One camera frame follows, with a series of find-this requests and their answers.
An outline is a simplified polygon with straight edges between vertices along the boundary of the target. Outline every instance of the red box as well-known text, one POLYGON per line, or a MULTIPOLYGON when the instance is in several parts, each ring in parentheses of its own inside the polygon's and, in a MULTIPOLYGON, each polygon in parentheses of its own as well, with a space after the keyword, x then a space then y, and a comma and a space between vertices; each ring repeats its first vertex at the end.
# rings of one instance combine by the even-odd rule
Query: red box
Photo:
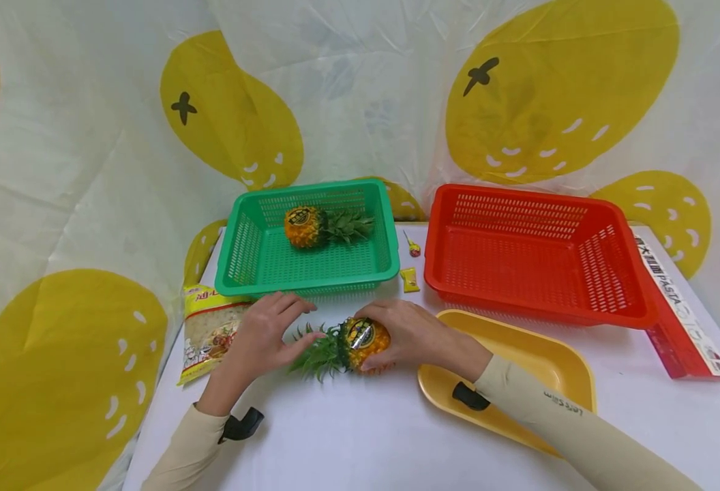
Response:
POLYGON ((635 235, 641 258, 649 270, 651 295, 659 312, 654 327, 646 330, 649 340, 671 378, 720 381, 720 353, 701 328, 685 296, 665 272, 653 245, 635 235))

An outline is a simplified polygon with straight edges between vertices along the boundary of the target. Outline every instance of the yellow plastic tray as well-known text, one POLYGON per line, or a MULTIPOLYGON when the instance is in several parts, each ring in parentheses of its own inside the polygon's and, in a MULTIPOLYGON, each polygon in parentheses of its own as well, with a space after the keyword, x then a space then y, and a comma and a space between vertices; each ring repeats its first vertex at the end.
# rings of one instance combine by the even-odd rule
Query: yellow plastic tray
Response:
MULTIPOLYGON (((592 371, 584 358, 565 343, 463 310, 445 310, 437 317, 453 329, 473 336, 491 352, 518 363, 554 391, 565 394, 593 413, 597 412, 592 371)), ((420 367, 417 378, 423 393, 437 408, 533 449, 561 457, 539 436, 494 405, 475 411, 453 399, 456 384, 464 382, 474 389, 472 383, 442 368, 427 365, 420 367)))

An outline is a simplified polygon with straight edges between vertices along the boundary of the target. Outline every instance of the fabric backdrop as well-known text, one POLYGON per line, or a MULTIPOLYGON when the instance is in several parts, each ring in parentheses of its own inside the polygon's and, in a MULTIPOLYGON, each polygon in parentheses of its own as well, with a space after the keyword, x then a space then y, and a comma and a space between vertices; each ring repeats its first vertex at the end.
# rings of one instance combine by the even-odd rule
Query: fabric backdrop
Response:
POLYGON ((117 489, 246 190, 607 198, 720 325, 720 2, 0 1, 0 490, 117 489))

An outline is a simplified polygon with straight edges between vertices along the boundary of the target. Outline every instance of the table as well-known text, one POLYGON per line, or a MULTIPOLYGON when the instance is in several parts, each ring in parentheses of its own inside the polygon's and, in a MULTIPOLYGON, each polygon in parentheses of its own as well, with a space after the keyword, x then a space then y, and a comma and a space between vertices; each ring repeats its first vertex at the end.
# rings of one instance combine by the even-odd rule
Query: table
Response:
MULTIPOLYGON (((304 316, 300 325, 335 324, 375 295, 401 296, 432 312, 446 308, 428 290, 424 258, 408 255, 402 233, 424 247, 426 226, 397 227, 401 268, 417 268, 420 293, 404 294, 396 279, 374 293, 315 299, 318 311, 304 316)), ((205 278, 214 277, 216 263, 214 254, 205 278)), ((673 276, 674 265, 665 266, 673 276)), ((687 283, 680 279, 676 285, 694 310, 706 316, 687 283)), ((671 381, 643 331, 517 324, 581 352, 595 375, 598 414, 705 490, 720 490, 720 382, 671 381)), ((707 324, 705 330, 720 351, 718 327, 707 324)), ((205 388, 207 377, 175 387, 182 353, 180 332, 142 425, 124 490, 139 489, 185 410, 205 388)), ((345 374, 324 384, 278 372, 256 381, 234 414, 242 418, 251 405, 266 415, 260 429, 242 443, 227 441, 200 489, 592 490, 565 461, 434 408, 420 392, 414 368, 396 368, 379 377, 345 374)))

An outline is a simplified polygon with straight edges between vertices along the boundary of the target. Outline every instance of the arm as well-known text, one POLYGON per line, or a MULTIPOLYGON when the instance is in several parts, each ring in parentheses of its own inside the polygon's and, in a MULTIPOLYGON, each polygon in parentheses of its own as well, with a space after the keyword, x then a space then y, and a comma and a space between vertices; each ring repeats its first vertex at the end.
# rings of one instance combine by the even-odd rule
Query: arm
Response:
POLYGON ((701 489, 612 424, 504 358, 494 356, 475 387, 488 402, 553 446, 598 490, 701 489))
POLYGON ((700 490, 598 415, 551 391, 521 367, 493 355, 472 336, 450 329, 420 306, 377 300, 356 316, 380 321, 392 336, 391 346, 369 357, 363 369, 395 362, 426 363, 474 381, 488 402, 547 441, 598 490, 700 490))
POLYGON ((233 376, 232 360, 216 368, 198 403, 191 405, 142 491, 189 490, 219 453, 219 440, 232 407, 248 387, 233 376))
POLYGON ((262 297, 248 309, 224 360, 212 372, 199 402, 185 413, 142 491, 191 489, 218 456, 226 420, 245 389, 257 377, 292 363, 324 336, 313 332, 291 345, 282 341, 300 314, 315 309, 309 301, 282 293, 262 297))

